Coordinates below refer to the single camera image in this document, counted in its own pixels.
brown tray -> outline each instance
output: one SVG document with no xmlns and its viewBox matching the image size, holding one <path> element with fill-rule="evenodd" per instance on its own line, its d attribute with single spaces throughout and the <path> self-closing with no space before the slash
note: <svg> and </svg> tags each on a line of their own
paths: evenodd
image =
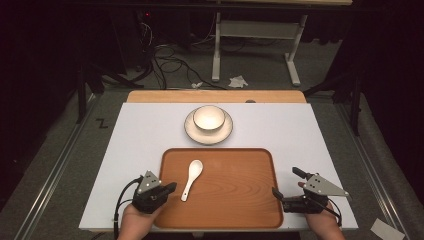
<svg viewBox="0 0 424 240">
<path fill-rule="evenodd" d="M 195 159 L 202 161 L 203 172 L 183 202 L 188 167 Z M 156 219 L 160 228 L 278 228 L 283 222 L 281 203 L 271 191 L 277 187 L 272 156 L 265 149 L 169 149 L 159 178 L 162 184 L 177 183 Z"/>
</svg>

metal bar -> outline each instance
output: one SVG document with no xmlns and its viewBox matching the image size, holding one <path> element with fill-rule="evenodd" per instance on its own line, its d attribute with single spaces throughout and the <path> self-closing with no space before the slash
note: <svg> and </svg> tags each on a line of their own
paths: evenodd
<svg viewBox="0 0 424 240">
<path fill-rule="evenodd" d="M 369 158 L 361 139 L 353 132 L 350 128 L 349 116 L 347 110 L 343 107 L 342 104 L 336 104 L 337 112 L 344 119 L 345 127 L 349 131 L 349 134 L 355 143 L 356 149 L 358 150 L 361 156 L 361 164 L 367 174 L 368 181 L 371 185 L 374 195 L 380 205 L 380 208 L 386 217 L 386 221 L 389 225 L 394 227 L 400 232 L 403 232 L 406 236 L 406 239 L 411 239 L 406 232 L 404 224 L 402 223 L 399 215 L 397 213 L 396 207 L 392 201 L 392 198 L 387 193 L 382 181 L 380 180 L 377 171 L 375 170 L 371 159 Z"/>
<path fill-rule="evenodd" d="M 58 160 L 56 161 L 56 164 L 54 165 L 46 182 L 44 183 L 41 191 L 39 192 L 36 200 L 34 201 L 31 210 L 29 211 L 24 222 L 19 228 L 14 238 L 15 240 L 31 238 L 31 234 L 35 230 L 38 221 L 43 215 L 43 212 L 47 207 L 47 204 L 49 203 L 50 198 L 52 197 L 53 192 L 56 189 L 56 186 L 58 185 L 63 172 L 65 171 L 66 165 L 69 161 L 69 154 L 72 151 L 73 146 L 76 140 L 78 139 L 78 136 L 80 135 L 83 126 L 85 125 L 87 116 L 92 111 L 94 103 L 97 102 L 97 99 L 98 98 L 95 98 L 94 95 L 91 95 L 90 99 L 88 100 L 90 106 L 86 117 L 83 119 L 83 121 L 81 121 L 80 124 L 75 125 L 70 137 L 68 138 L 62 152 L 59 155 Z"/>
<path fill-rule="evenodd" d="M 134 3 L 134 2 L 92 2 L 68 1 L 64 3 L 74 7 L 101 7 L 101 8 L 143 8 L 149 10 L 185 10 L 208 12 L 293 12 L 313 14 L 323 12 L 337 13 L 375 13 L 381 11 L 378 7 L 355 7 L 340 5 L 301 5 L 301 4 L 216 4 L 216 3 Z"/>
</svg>

crumpled paper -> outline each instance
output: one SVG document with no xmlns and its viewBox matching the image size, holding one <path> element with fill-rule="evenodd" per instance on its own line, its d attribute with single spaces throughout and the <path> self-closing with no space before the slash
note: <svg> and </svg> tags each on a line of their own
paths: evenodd
<svg viewBox="0 0 424 240">
<path fill-rule="evenodd" d="M 192 83 L 191 87 L 194 89 L 199 89 L 202 86 L 203 82 L 199 82 L 199 83 Z"/>
<path fill-rule="evenodd" d="M 231 83 L 230 83 L 230 85 L 228 85 L 229 87 L 243 88 L 244 85 L 249 86 L 249 84 L 247 84 L 247 82 L 244 80 L 244 78 L 242 76 L 230 78 L 230 81 L 231 81 Z"/>
</svg>

white spoon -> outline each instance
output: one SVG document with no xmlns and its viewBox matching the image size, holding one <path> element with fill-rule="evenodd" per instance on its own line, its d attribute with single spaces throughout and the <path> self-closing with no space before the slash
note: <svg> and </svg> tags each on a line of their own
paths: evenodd
<svg viewBox="0 0 424 240">
<path fill-rule="evenodd" d="M 187 201 L 188 192 L 190 191 L 190 187 L 193 184 L 194 180 L 202 173 L 203 164 L 200 160 L 193 160 L 190 163 L 190 167 L 188 168 L 188 180 L 186 187 L 184 188 L 183 195 L 181 196 L 181 201 Z"/>
</svg>

human hand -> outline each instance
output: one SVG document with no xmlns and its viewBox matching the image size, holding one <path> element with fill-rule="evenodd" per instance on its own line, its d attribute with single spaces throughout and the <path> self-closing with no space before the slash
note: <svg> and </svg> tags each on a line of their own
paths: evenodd
<svg viewBox="0 0 424 240">
<path fill-rule="evenodd" d="M 152 214 L 141 213 L 132 204 L 125 207 L 118 240 L 140 240 L 152 228 L 153 222 L 163 207 L 156 209 Z"/>
<path fill-rule="evenodd" d="M 303 187 L 305 183 L 299 182 L 299 187 Z M 333 210 L 330 202 L 327 203 L 327 208 Z M 339 226 L 337 225 L 336 217 L 330 212 L 323 210 L 321 213 L 305 214 L 309 228 L 321 240 L 344 240 L 344 236 Z"/>
</svg>

